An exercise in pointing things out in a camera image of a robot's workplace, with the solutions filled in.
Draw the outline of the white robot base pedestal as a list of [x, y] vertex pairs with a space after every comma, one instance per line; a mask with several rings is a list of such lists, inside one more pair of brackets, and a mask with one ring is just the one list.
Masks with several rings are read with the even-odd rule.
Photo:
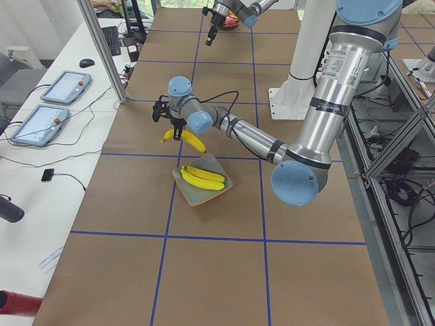
[[269, 89], [274, 120], [303, 120], [315, 92], [313, 78], [336, 13], [336, 1], [307, 1], [290, 65], [280, 88]]

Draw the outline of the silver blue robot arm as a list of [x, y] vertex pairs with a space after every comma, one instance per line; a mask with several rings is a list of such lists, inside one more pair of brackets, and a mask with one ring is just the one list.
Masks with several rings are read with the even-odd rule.
[[212, 128], [236, 139], [258, 158], [275, 165], [271, 186], [292, 206], [315, 199], [327, 183], [330, 149], [349, 114], [369, 58], [398, 42], [401, 1], [309, 1], [288, 79], [269, 97], [279, 118], [302, 118], [297, 140], [288, 145], [234, 115], [200, 100], [184, 76], [170, 80], [154, 104], [155, 122], [168, 119], [165, 139], [198, 145]]
[[[207, 16], [211, 13], [211, 27], [207, 34], [206, 46], [211, 46], [216, 38], [218, 30], [224, 26], [230, 13], [235, 14], [243, 25], [251, 29], [258, 21], [258, 18], [277, 1], [254, 1], [246, 6], [242, 1], [215, 1], [212, 8], [203, 7], [202, 14]], [[211, 115], [201, 109], [193, 111], [189, 116], [184, 117], [188, 127], [195, 134], [203, 134], [213, 126]]]

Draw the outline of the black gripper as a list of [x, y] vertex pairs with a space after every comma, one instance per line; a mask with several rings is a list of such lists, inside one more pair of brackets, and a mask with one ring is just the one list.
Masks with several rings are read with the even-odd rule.
[[158, 100], [153, 105], [152, 119], [154, 122], [158, 122], [160, 118], [169, 119], [173, 125], [173, 139], [176, 141], [181, 140], [182, 132], [186, 121], [183, 118], [175, 117], [169, 108], [169, 102], [164, 101], [163, 98], [167, 98], [166, 95], [160, 95]]
[[203, 7], [202, 14], [207, 16], [208, 13], [212, 14], [211, 18], [211, 27], [209, 29], [207, 40], [205, 42], [206, 46], [211, 46], [216, 35], [218, 29], [223, 27], [226, 17], [228, 16], [228, 7], [227, 6], [214, 6], [213, 8]]

